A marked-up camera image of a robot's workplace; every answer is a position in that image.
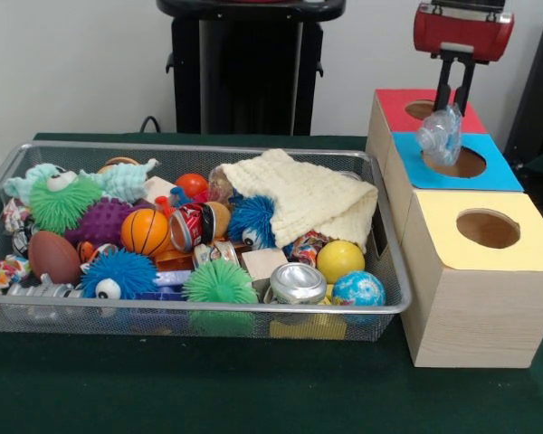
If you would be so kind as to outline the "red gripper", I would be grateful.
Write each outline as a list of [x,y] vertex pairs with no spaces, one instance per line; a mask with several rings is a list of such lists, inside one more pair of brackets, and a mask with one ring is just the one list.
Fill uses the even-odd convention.
[[[419,52],[463,52],[474,61],[463,62],[462,83],[453,103],[466,112],[476,62],[498,61],[509,43],[515,16],[502,2],[422,2],[414,16],[414,47]],[[453,57],[443,57],[433,110],[447,107]]]

